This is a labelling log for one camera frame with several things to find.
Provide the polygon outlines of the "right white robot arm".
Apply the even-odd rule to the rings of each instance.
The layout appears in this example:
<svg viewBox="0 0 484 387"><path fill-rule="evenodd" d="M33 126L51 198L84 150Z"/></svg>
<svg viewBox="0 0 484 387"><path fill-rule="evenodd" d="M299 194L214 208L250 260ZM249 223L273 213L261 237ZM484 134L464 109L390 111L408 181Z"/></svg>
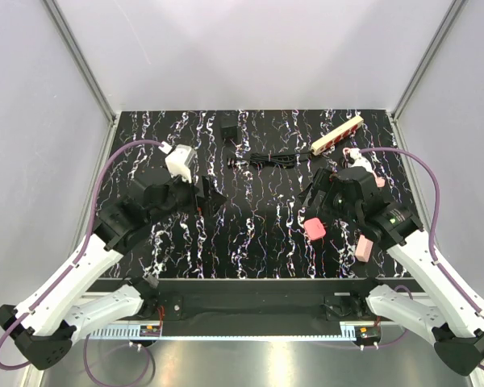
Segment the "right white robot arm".
<svg viewBox="0 0 484 387"><path fill-rule="evenodd" d="M299 197L318 211L354 223L363 236L399 262L431 298L425 306L399 296L375 280L350 299L359 319L373 314L404 326L431 344L441 361L468 376L484 361L484 299L433 247L429 234L407 206L391 201L375 177L361 166L332 172L319 169Z"/></svg>

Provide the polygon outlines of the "pink square plug adapter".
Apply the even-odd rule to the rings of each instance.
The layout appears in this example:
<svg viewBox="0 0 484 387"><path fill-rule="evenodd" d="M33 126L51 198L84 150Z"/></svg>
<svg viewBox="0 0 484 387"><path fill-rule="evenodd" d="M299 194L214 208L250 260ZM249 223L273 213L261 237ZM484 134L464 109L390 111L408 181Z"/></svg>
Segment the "pink square plug adapter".
<svg viewBox="0 0 484 387"><path fill-rule="evenodd" d="M311 241L322 239L326 235L326 227L319 218L310 218L304 221L304 231Z"/></svg>

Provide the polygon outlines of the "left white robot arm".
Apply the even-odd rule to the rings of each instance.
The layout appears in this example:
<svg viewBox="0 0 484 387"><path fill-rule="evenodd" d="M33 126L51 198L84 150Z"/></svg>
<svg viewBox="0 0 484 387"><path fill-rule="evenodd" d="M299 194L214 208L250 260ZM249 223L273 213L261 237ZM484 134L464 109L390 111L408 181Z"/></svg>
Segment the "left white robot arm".
<svg viewBox="0 0 484 387"><path fill-rule="evenodd" d="M90 235L29 298L0 306L0 327L27 363L51 368L87 335L127 317L151 318L158 308L157 281L129 280L108 295L77 300L110 267L145 241L152 227L178 212L214 216L227 201L209 177L197 185L160 171L138 178L130 192L99 211Z"/></svg>

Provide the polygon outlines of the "beige red power strip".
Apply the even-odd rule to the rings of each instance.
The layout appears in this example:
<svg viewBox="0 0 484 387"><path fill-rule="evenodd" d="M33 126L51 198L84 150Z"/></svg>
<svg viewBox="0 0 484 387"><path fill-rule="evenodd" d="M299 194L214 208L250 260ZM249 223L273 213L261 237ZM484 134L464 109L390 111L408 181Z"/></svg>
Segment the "beige red power strip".
<svg viewBox="0 0 484 387"><path fill-rule="evenodd" d="M364 119L357 115L351 118L349 121L339 125L336 129L330 131L325 136L317 139L310 148L310 152L313 156L318 156L321 153L327 151L332 146L335 146L343 139L354 135L357 130L363 125Z"/></svg>

